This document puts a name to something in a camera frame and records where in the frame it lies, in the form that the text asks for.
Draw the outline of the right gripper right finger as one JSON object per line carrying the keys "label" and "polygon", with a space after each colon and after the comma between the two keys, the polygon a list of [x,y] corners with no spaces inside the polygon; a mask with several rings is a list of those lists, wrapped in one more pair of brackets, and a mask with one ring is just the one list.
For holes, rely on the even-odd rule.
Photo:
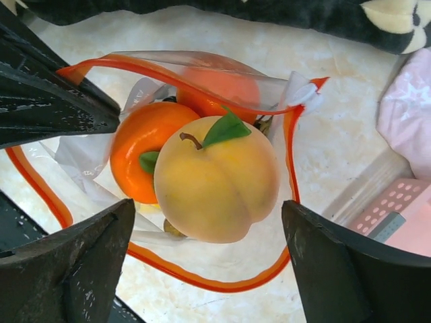
{"label": "right gripper right finger", "polygon": [[307,322],[429,322],[430,258],[376,242],[301,204],[281,218]]}

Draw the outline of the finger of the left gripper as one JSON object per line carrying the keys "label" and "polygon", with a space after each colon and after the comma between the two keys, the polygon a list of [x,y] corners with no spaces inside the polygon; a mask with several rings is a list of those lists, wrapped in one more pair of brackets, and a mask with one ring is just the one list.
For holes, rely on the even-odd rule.
{"label": "finger of the left gripper", "polygon": [[91,81],[75,85],[57,74],[66,65],[1,6],[1,148],[116,131],[119,105]]}

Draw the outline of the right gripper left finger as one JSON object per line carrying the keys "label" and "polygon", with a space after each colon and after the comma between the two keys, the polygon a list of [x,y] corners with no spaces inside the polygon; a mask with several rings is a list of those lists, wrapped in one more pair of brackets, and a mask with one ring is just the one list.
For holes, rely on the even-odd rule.
{"label": "right gripper left finger", "polygon": [[1,321],[120,322],[113,301],[134,220],[124,199],[1,252]]}

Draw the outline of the clear zip top bag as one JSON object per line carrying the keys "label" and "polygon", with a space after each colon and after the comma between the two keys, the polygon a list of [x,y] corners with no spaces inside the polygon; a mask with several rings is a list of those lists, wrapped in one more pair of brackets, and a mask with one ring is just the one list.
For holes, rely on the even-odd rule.
{"label": "clear zip top bag", "polygon": [[[61,227],[79,223],[125,198],[135,203],[128,253],[185,283],[220,293],[260,287],[290,255],[281,222],[284,201],[299,201],[294,168],[296,123],[321,103],[324,77],[268,77],[238,61],[206,52],[118,52],[58,70],[82,84],[94,68],[125,82],[127,103],[117,132],[61,136],[7,149]],[[228,240],[203,236],[159,206],[154,155],[167,140],[191,148],[179,133],[203,140],[216,117],[235,113],[252,133],[231,144],[224,161],[242,176],[243,210],[227,220]]]}

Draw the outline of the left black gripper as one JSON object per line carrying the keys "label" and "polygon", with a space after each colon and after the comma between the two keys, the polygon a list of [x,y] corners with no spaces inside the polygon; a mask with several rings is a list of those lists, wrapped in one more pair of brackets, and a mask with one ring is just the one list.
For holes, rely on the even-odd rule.
{"label": "left black gripper", "polygon": [[0,210],[1,252],[47,236],[47,232],[21,210],[3,191],[1,191]]}

